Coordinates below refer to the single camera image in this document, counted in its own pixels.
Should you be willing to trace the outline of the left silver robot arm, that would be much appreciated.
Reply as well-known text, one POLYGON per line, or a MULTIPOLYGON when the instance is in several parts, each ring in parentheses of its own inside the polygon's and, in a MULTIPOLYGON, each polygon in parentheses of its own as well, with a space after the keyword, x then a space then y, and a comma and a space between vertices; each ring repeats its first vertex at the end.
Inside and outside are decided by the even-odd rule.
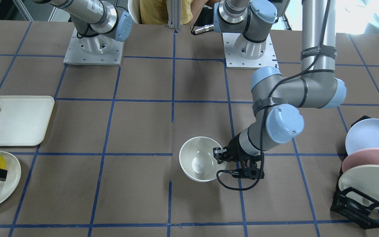
POLYGON ((303 0, 301 4, 301 72, 283 77, 275 66, 257 69, 251 77, 256 121, 226 147, 213 149, 218 164, 241 164, 241 168, 230 171, 233 177, 263 178, 257 162, 264 161, 264 152, 302 132, 304 119, 299 108, 335 108, 346 97, 344 82, 335 78, 335 1, 303 0))

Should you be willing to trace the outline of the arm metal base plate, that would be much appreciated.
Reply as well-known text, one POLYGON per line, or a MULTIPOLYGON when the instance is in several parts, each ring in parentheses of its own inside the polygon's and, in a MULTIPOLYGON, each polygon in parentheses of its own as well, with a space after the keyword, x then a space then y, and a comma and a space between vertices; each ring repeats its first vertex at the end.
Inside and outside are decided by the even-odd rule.
POLYGON ((239 33, 222 33, 227 69, 259 69, 265 66, 279 68, 271 36, 254 43, 239 33))
POLYGON ((120 66, 124 43, 106 36, 81 37, 74 29, 63 62, 72 66, 120 66))

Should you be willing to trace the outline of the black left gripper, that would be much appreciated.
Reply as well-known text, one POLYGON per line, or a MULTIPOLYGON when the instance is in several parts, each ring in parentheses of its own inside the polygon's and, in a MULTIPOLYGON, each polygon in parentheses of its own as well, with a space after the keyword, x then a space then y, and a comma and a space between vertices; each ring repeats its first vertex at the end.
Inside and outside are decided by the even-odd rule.
POLYGON ((232 138, 224 148, 214 147, 213 154, 218 164, 224 162, 239 162, 240 168, 232 170, 232 177, 242 179, 264 178, 264 154, 251 155, 243 150, 239 142, 239 135, 232 138))

